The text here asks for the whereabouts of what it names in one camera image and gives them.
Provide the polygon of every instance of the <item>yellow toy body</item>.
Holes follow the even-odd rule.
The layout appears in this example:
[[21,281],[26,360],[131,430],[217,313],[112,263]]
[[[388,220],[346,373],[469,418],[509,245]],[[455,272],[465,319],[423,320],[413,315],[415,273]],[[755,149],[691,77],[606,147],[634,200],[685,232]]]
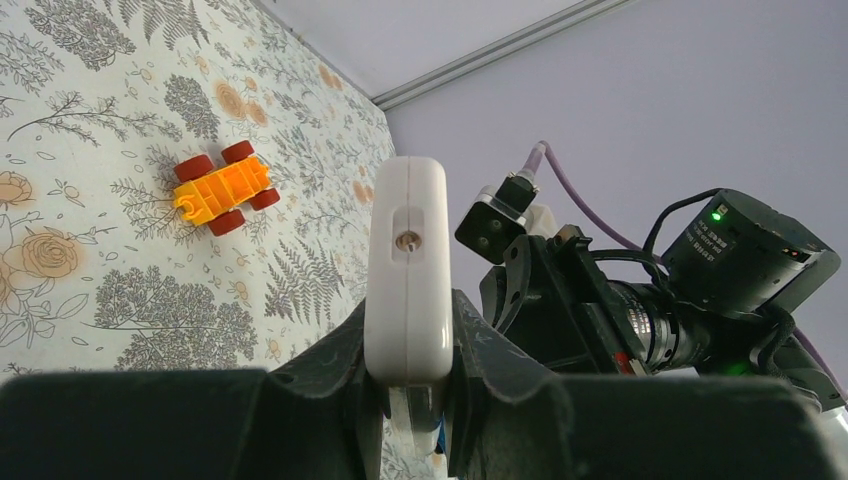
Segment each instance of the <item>yellow toy body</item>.
[[174,207],[183,208],[183,220],[203,225],[270,187],[268,170],[251,155],[174,189]]

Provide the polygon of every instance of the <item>white wall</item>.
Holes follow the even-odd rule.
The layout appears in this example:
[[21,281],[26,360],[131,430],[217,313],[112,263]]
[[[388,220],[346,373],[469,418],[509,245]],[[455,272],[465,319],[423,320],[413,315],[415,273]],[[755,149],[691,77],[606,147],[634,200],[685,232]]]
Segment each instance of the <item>white wall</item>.
[[256,0],[369,97],[579,0]]
[[[724,186],[848,257],[846,24],[844,0],[640,0],[392,110],[389,125],[400,154],[445,166],[453,227],[546,139],[589,204],[639,243],[667,204]],[[614,246],[540,171],[557,220]],[[696,211],[668,221],[658,249]],[[489,265],[456,242],[451,253],[454,286],[476,300]],[[796,312],[843,384],[846,270]]]

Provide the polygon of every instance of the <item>tablecloth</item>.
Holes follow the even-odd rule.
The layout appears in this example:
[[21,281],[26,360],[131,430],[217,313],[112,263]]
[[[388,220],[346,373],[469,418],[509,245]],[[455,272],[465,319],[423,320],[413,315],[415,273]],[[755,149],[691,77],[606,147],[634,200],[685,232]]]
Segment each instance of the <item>tablecloth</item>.
[[[0,0],[0,362],[272,369],[363,297],[383,113],[246,0]],[[282,199],[213,237],[173,167],[249,140]],[[432,478],[390,441],[383,478]]]

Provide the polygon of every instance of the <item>yellow toy car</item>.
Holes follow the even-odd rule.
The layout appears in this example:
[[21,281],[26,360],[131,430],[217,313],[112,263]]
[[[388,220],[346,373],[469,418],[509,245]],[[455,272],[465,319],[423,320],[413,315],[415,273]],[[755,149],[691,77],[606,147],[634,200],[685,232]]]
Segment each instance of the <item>yellow toy car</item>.
[[245,140],[221,151],[227,166],[219,170],[208,155],[175,166],[174,173],[182,185],[174,189],[174,208],[183,209],[183,220],[197,226],[208,224],[212,234],[219,237],[244,225],[244,215],[236,208],[242,202],[249,201],[254,210],[277,203],[280,192],[269,188],[270,168],[259,163],[254,153]]

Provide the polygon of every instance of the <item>red wheel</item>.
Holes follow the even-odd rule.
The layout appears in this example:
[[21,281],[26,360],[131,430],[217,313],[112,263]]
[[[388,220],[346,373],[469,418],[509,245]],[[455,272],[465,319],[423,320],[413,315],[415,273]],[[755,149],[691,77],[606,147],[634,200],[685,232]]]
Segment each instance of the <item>red wheel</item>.
[[253,198],[250,199],[250,206],[253,207],[254,210],[262,210],[263,208],[268,208],[277,203],[279,200],[280,192],[278,192],[276,188],[269,188],[268,190],[262,190],[254,195]]
[[224,161],[229,165],[244,160],[253,155],[253,152],[253,145],[247,140],[244,140],[221,150],[221,156],[224,157]]
[[244,215],[242,215],[241,210],[232,210],[219,215],[207,225],[209,225],[209,230],[212,230],[212,235],[220,237],[244,225]]
[[185,162],[178,163],[174,167],[174,173],[177,174],[177,179],[180,183],[190,182],[206,175],[215,169],[212,165],[212,160],[209,160],[207,155],[198,155],[189,158]]

